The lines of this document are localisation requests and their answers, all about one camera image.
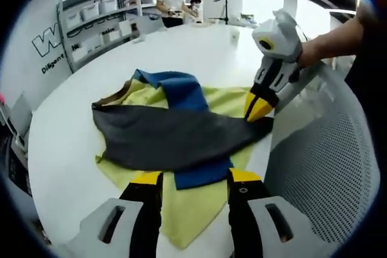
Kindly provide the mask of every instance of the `white tabletop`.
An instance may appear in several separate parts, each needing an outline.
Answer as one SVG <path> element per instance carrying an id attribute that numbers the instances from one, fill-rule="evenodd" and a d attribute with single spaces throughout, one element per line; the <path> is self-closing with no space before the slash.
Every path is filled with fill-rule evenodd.
<path id="1" fill-rule="evenodd" d="M 232 30 L 240 31 L 237 45 Z M 225 25 L 184 25 L 150 34 L 144 42 L 126 43 L 93 60 L 41 104 L 30 127 L 28 167 L 36 209 L 53 244 L 68 242 L 83 218 L 121 194 L 94 161 L 104 144 L 96 134 L 92 102 L 121 89 L 136 68 L 189 73 L 203 86 L 252 86 L 262 53 L 251 33 Z M 271 141 L 269 134 L 255 146 L 247 168 L 262 177 Z M 225 258 L 232 250 L 225 206 L 184 251 L 160 234 L 157 257 Z"/>

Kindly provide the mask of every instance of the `white box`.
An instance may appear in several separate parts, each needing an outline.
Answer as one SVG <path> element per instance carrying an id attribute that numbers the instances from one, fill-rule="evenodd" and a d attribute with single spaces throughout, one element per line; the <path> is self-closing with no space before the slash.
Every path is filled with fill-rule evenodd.
<path id="1" fill-rule="evenodd" d="M 99 2 L 89 4 L 81 9 L 82 18 L 87 21 L 99 15 Z"/>
<path id="2" fill-rule="evenodd" d="M 87 49 L 80 47 L 72 52 L 74 62 L 78 62 L 81 58 L 87 55 Z"/>
<path id="3" fill-rule="evenodd" d="M 132 26 L 129 21 L 121 21 L 119 27 L 122 36 L 127 36 L 132 33 Z"/>
<path id="4" fill-rule="evenodd" d="M 68 28 L 75 27 L 76 25 L 79 25 L 81 22 L 82 22 L 82 19 L 80 18 L 79 11 L 66 15 L 66 23 Z"/>
<path id="5" fill-rule="evenodd" d="M 99 11 L 101 14 L 109 13 L 111 11 L 117 10 L 118 7 L 118 0 L 103 0 L 99 4 Z"/>
<path id="6" fill-rule="evenodd" d="M 119 30 L 115 30 L 115 31 L 112 31 L 111 33 L 109 33 L 108 35 L 108 38 L 109 38 L 109 41 L 112 42 L 116 39 L 119 39 L 121 37 L 121 33 Z"/>
<path id="7" fill-rule="evenodd" d="M 88 53 L 91 52 L 92 50 L 95 50 L 98 47 L 101 47 L 102 45 L 103 45 L 103 38 L 101 34 L 97 34 L 82 42 L 82 47 L 84 47 Z"/>

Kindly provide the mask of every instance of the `perforated surface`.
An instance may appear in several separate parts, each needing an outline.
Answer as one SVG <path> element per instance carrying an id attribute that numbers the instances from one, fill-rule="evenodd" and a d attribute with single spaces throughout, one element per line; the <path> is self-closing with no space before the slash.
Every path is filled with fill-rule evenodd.
<path id="1" fill-rule="evenodd" d="M 275 147 L 265 184 L 305 213 L 319 237 L 342 243 L 368 211 L 380 177 L 363 110 L 332 73 L 319 75 L 320 117 Z"/>

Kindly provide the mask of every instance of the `folded fabric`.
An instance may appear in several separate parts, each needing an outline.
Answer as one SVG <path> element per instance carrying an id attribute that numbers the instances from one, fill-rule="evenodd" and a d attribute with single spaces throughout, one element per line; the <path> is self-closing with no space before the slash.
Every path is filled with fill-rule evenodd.
<path id="1" fill-rule="evenodd" d="M 269 117 L 247 122 L 209 111 L 136 105 L 93 106 L 93 118 L 105 138 L 102 157 L 146 171 L 177 171 L 203 163 L 212 167 L 213 161 L 218 167 L 219 160 L 259 141 L 273 127 Z"/>
<path id="2" fill-rule="evenodd" d="M 155 88 L 161 86 L 169 109 L 209 110 L 201 86 L 193 75 L 181 72 L 150 74 L 138 69 L 132 79 L 148 83 Z M 176 188 L 178 190 L 191 189 L 222 181 L 226 178 L 229 167 L 233 167 L 230 158 L 224 156 L 218 160 L 213 160 L 211 163 L 196 166 L 195 169 L 175 172 Z"/>
<path id="3" fill-rule="evenodd" d="M 244 116 L 244 102 L 249 88 L 202 87 L 202 91 L 212 112 L 229 117 L 242 118 Z M 168 108 L 161 87 L 156 89 L 138 80 L 125 83 L 122 90 L 112 97 L 103 99 L 102 102 L 110 105 L 146 105 Z M 253 146 L 247 146 L 230 157 L 235 168 L 246 169 L 252 149 Z M 121 190 L 124 190 L 136 175 L 143 173 L 118 166 L 101 156 L 96 157 L 96 162 L 103 174 Z M 160 231 L 177 248 L 185 249 L 206 229 L 223 208 L 227 201 L 227 183 L 221 181 L 195 189 L 177 190 L 174 176 L 172 172 L 164 173 Z"/>

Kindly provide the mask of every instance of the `white robotic hand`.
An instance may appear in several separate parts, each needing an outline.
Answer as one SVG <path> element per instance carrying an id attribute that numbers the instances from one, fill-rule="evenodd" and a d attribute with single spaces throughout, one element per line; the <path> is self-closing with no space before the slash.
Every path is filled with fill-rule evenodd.
<path id="1" fill-rule="evenodd" d="M 245 105 L 245 117 L 255 121 L 274 108 L 282 109 L 317 74 L 320 66 L 301 69 L 296 61 L 302 52 L 296 21 L 284 10 L 273 12 L 269 19 L 253 31 L 253 39 L 262 51 L 258 69 Z"/>

